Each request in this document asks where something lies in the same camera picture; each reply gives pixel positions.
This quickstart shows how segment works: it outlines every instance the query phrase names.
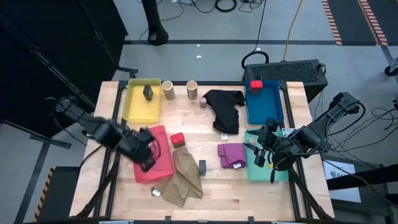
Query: white paper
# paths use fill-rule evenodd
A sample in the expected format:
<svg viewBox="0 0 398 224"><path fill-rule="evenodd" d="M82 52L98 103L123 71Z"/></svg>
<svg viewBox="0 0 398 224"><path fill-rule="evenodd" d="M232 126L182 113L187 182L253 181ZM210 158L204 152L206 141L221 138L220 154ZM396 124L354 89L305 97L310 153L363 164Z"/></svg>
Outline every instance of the white paper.
<svg viewBox="0 0 398 224"><path fill-rule="evenodd" d="M242 165L240 163L234 164L234 169L237 169L239 167L241 167Z"/></svg>
<svg viewBox="0 0 398 224"><path fill-rule="evenodd" d="M156 197L159 197L161 192L157 189L154 189L154 191L152 191L152 194L155 195Z"/></svg>
<svg viewBox="0 0 398 224"><path fill-rule="evenodd" d="M228 139L228 133L221 133L221 139L222 140Z"/></svg>
<svg viewBox="0 0 398 224"><path fill-rule="evenodd" d="M355 173L355 167L352 164L335 162L335 161L328 161L328 162L339 167L340 169L349 172L350 174ZM347 175L343 171L337 169L336 167L333 167L327 162L323 162L323 170L325 171L326 180ZM359 194L359 189L357 187L351 189L330 190L329 194L330 198L332 199L361 203L361 196Z"/></svg>

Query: purple cloth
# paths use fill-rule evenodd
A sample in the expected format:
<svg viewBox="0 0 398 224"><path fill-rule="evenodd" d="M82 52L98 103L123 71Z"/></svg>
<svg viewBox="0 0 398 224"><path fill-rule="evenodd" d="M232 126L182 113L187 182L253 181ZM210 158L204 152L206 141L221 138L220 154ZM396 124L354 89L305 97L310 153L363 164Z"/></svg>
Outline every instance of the purple cloth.
<svg viewBox="0 0 398 224"><path fill-rule="evenodd" d="M240 163L241 167L246 167L246 158L242 143L219 144L217 151L223 168L233 168L233 165L237 163Z"/></svg>

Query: wooden table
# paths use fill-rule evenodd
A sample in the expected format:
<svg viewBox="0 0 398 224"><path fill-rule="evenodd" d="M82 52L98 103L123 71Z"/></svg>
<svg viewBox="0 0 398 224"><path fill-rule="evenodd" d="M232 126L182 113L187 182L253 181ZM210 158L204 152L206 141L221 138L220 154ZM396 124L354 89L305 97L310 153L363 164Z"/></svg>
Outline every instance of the wooden table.
<svg viewBox="0 0 398 224"><path fill-rule="evenodd" d="M287 83L296 127L311 122L307 99L302 83ZM117 93L118 82L103 82L95 116L111 118ZM243 86L199 86L198 96L210 89L242 90ZM128 124L131 128L140 126L153 127L164 125L168 136L183 132L187 149L198 162L205 159L206 176L202 177L203 198L187 198L183 208L171 204L162 197L151 195L153 184L137 184L134 180L132 162L122 156L119 166L118 181L114 195L112 219L128 220L164 220L170 215L172 220L213 220L245 221L254 216L256 221L293 221L294 212L288 182L250 182L246 179L245 169L223 169L217 155L217 144L243 142L246 128L258 128L249 125L246 108L239 110L239 134L229 135L228 140L221 140L219 131L212 127L215 114L210 106L200 108L198 99L190 101L185 86L174 86L174 100L162 99L161 118L158 123ZM119 121L123 110L124 95L119 108ZM285 107L281 92L282 105ZM289 127L285 113L285 126ZM98 144L89 140L85 152L87 156ZM70 215L76 215L90 200L98 188L101 166L105 150L93 155L80 172ZM328 188L319 155L303 160L307 186L317 202L327 214L334 217ZM302 194L297 188L301 216L305 217ZM103 195L100 215L105 213L108 191Z"/></svg>

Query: concrete floor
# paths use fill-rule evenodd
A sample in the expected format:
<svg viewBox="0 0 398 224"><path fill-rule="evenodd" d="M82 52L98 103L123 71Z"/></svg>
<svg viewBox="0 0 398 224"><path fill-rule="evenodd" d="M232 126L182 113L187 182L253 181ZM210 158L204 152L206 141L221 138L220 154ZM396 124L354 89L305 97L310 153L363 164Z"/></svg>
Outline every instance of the concrete floor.
<svg viewBox="0 0 398 224"><path fill-rule="evenodd" d="M144 10L139 3L132 0L114 0L122 20L129 32L126 40L138 40L147 28ZM261 40L285 40L291 20L299 0L267 0ZM198 7L208 10L213 1L198 0ZM262 7L253 13L235 10L230 13L213 11L209 14L198 12L193 6L183 5L181 17L163 22L170 35L170 40L255 40L257 37ZM177 16L181 8L168 0L159 4L161 19ZM296 20L292 40L333 40L330 26L326 19L321 1L304 1ZM270 56L270 62L282 60L284 45L259 45L261 50ZM138 68L138 77L159 77L163 80L240 80L243 69L241 59L254 48L252 44L170 44L160 47L147 45L125 45L120 66ZM398 47L389 47L393 57L398 56ZM395 78L383 74L388 65L380 47L342 47L337 45L291 45L287 60L305 60L317 58L327 67L329 85L325 88L323 109L340 91L347 91L361 100L367 108L364 117L371 117L371 109L393 107L392 100L397 93L398 84ZM262 57L253 57L248 63L261 63ZM113 80L126 80L127 74L116 72ZM310 103L312 116L318 99ZM341 129L352 122L358 115L347 116L337 123L333 130ZM376 121L346 143L355 147L382 139L389 131L384 128L388 121ZM73 125L69 130L82 141L81 127ZM344 140L345 135L337 135ZM358 158L376 163L390 165L397 163L395 152L397 133L385 141L370 147L351 151ZM45 178L52 166L78 166L83 159L85 146L61 132L55 139L72 143L70 149L51 146L35 192L26 213L25 222L31 222L39 202ZM0 125L0 174L4 177L0 184L0 223L12 223L21 204L24 192L39 155L41 142L29 139L29 134L8 125ZM389 185L390 193L398 192L398 185ZM336 211L338 218L348 218L359 222L374 223L377 217L367 217L344 211Z"/></svg>

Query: tan towel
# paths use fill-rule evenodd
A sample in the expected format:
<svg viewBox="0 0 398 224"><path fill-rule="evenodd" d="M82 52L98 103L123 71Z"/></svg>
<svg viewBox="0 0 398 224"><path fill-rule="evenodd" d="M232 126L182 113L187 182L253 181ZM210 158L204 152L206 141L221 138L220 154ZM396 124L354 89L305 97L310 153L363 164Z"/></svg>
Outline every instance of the tan towel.
<svg viewBox="0 0 398 224"><path fill-rule="evenodd" d="M202 198L199 168L186 147L173 152L174 175L151 188L162 192L162 198L179 207L184 206L187 197Z"/></svg>

